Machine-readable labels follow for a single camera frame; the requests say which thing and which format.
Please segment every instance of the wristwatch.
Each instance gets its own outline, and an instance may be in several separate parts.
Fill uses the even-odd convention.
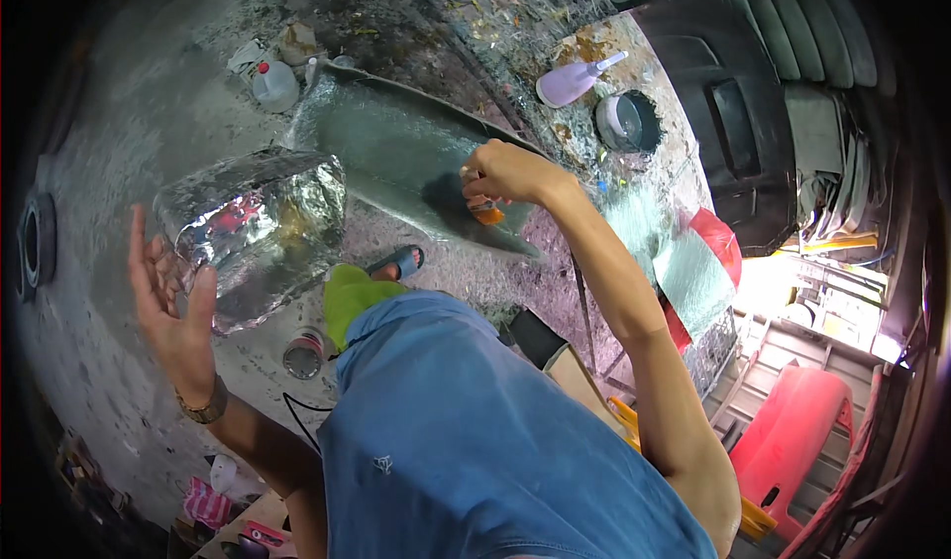
[[[200,409],[189,408],[185,405],[182,395],[175,390],[175,398],[179,401],[184,415],[202,425],[214,423],[224,415],[224,409],[228,405],[228,389],[224,386],[221,376],[215,374],[215,389],[211,392],[211,400]]]

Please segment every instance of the black cable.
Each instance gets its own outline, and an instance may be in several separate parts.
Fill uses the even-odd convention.
[[[291,406],[291,402],[297,404],[298,406],[303,406],[303,408],[307,410],[314,410],[315,412],[329,412],[334,409],[319,409],[316,406],[310,406],[309,404],[304,404],[303,402],[294,398],[291,394],[287,393],[286,391],[283,392],[283,396],[284,396],[284,404],[287,405],[287,410],[291,411],[291,416],[293,416],[294,420],[297,421],[298,427],[301,428],[301,431],[303,431],[304,435],[307,435],[307,439],[310,439],[310,443],[314,445],[314,448],[317,450],[317,454],[319,454],[320,457],[323,457],[323,454],[320,453],[320,446],[317,445],[317,441],[314,439],[313,435],[311,435],[310,432],[307,431],[307,428],[303,426],[303,422],[301,422],[301,419],[297,416],[297,413],[294,412],[294,407]]]

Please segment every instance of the red plastic bag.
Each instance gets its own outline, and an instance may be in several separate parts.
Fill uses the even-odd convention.
[[[701,208],[693,219],[687,224],[689,230],[696,231],[697,234],[707,243],[713,255],[720,260],[724,269],[733,282],[733,287],[740,288],[740,273],[743,270],[743,256],[740,254],[740,244],[736,242],[736,235],[727,226],[723,220],[707,210]],[[687,329],[684,328],[680,317],[677,317],[673,311],[672,305],[664,302],[664,316],[667,318],[667,327],[671,331],[673,343],[677,345],[677,351],[681,354],[687,349],[691,342]]]

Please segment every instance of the white container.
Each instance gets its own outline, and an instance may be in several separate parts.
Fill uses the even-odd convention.
[[[252,92],[261,107],[271,113],[283,113],[297,102],[301,86],[283,61],[263,61],[258,65]]]

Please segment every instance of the foil-wrapped block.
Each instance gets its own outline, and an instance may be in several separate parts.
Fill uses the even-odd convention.
[[[218,270],[214,330],[260,325],[339,263],[345,177],[336,157],[269,149],[219,161],[160,189],[153,209],[184,291]]]

